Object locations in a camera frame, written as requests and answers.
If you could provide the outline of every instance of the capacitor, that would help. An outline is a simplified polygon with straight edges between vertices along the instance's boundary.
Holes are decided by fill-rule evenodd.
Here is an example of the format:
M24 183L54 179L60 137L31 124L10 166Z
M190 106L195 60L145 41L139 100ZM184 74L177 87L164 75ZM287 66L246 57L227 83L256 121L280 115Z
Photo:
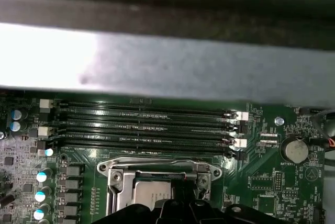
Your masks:
M11 131L24 131L27 129L27 124L25 122L14 121L10 124Z
M47 197L51 195L51 188L49 186L43 187L41 190L36 192L35 200L38 202L44 201Z
M8 194L5 197L0 199L0 208L4 208L5 206L9 205L15 201L15 197L13 194Z
M48 220L42 219L38 222L38 224L50 224Z
M46 149L44 153L46 154L47 157L53 156L53 149L52 148Z
M45 168L36 175L38 182L44 182L52 176L52 169Z
M42 204L38 209L33 212L35 220L42 220L45 215L50 212L50 206L48 204Z
M22 120L28 117L28 113L24 109L12 110L10 113L13 120Z
M6 139L8 137L8 133L5 130L0 130L0 140Z

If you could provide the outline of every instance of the screw hole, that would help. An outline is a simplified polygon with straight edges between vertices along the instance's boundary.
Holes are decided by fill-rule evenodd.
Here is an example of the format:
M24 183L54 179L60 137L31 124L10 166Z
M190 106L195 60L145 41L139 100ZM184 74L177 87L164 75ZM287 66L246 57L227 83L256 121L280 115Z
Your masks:
M240 207L232 207L231 210L234 211L234 212L242 211L242 209Z
M106 170L106 166L105 165L99 166L99 170L102 171L102 172L105 171Z
M215 170L213 173L214 173L214 176L215 176L215 177L217 177L217 176L220 175L220 171L219 171L219 170Z

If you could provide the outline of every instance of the green circuit board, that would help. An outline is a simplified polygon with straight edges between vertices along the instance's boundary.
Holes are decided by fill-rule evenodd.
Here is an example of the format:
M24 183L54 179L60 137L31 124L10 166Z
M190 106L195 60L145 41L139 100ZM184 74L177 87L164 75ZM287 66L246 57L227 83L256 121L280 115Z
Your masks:
M35 110L40 104L40 98L52 99L54 113L49 121L41 120L41 111ZM40 203L34 200L34 194L43 186L49 186L52 194L43 203L51 207L50 213L45 217L52 223L63 223L66 218L59 215L59 174L64 166L80 165L83 167L81 174L81 199L78 208L76 223L89 224L106 215L107 178L97 172L97 164L118 156L149 156L160 158L197 158L221 167L223 176L213 182L211 186L210 202L213 207L224 209L231 204L240 203L253 207L276 218L295 221L303 224L321 223L315 219L314 212L322 204L323 190L323 164L325 153L323 148L308 145L308 158L299 163L290 162L283 157L283 145L291 138L318 137L313 128L310 115L299 113L298 107L288 105L259 105L252 103L223 103L223 102L198 102L190 100L130 98L116 96L93 96L76 94L44 94L26 93L23 97L10 99L1 98L2 121L8 126L8 114L13 109L25 108L29 111L27 129L19 132L8 133L8 138L1 141L0 169L4 174L10 174L13 183L6 193L13 193L16 200L9 206L0 210L0 219L11 215L12 223L36 223L33 212ZM173 140L194 134L190 131L200 131L194 134L197 140L187 138L179 143L180 148L169 149L169 142L148 145L141 148L120 146L99 146L88 142L97 141L105 143L110 134L129 134L134 127L140 125L128 122L132 127L128 132L121 130L118 122L120 117L108 114L97 114L97 110L110 113L120 109L155 108L160 118L144 125L164 126L169 135L151 136L153 139ZM243 126L242 137L247 140L247 147L234 149L243 151L245 159L238 160L220 155L218 145L219 134L213 129L219 127L218 121L198 120L188 126L188 121L193 116L204 111L218 112L220 110L248 112L248 120ZM164 115L175 118L165 121ZM178 119L183 115L184 121ZM284 119L284 124L275 124L275 118ZM88 131L99 123L99 131ZM59 136L66 136L66 140L54 147L54 154L45 156L36 150L31 153L31 148L38 149L39 136L30 135L30 132L39 126L52 126L60 129ZM14 164L5 165L6 157L14 157ZM54 171L54 177L44 183L36 182L39 170L48 167ZM24 185L32 186L31 191L25 192Z

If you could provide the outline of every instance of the chip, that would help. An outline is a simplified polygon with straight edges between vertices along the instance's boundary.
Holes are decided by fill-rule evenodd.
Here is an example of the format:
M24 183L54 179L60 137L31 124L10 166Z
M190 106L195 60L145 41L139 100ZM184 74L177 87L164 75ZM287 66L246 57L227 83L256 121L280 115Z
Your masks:
M13 157L6 157L4 161L5 165L13 165L14 164L14 158Z
M77 224L76 220L63 220L63 224Z
M37 153L37 148L36 148L36 147L31 147L31 148L29 149L29 152L30 152L30 153Z
M12 215L3 215L2 221L3 222L11 222L12 221Z
M79 181L66 180L65 181L65 188L66 189L78 189L79 188Z
M65 206L64 208L64 215L69 216L69 215L77 215L78 212L78 207L76 206Z
M76 193L65 193L64 195L65 202L77 202L78 194Z
M66 168L67 176L79 176L80 175L80 167L79 166L68 166Z
M12 189L12 188L13 188L13 183L10 182L10 181L6 181L6 183L5 183L5 189L9 190L9 189Z
M23 185L23 192L31 193L32 192L32 185L31 184L24 184Z
M37 136L38 136L38 131L37 131L37 129L30 129L30 130L29 130L29 136L30 136L31 138L37 138Z

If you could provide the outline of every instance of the wire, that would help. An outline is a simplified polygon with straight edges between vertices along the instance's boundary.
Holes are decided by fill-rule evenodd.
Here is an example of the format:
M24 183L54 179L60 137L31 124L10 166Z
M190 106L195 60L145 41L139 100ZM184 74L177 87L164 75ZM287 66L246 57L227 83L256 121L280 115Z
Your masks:
M325 159L325 165L335 167L335 160Z
M318 119L321 117L321 116L324 116L324 115L327 115L327 114L330 114L330 113L335 113L335 109L331 109L331 110L323 110L313 116L311 116L311 120L312 120L312 123L313 123L313 126L315 127L315 129L325 138L328 140L329 142L329 147L331 148L335 148L335 140L332 139L322 128L321 128L321 125L319 124L318 122Z

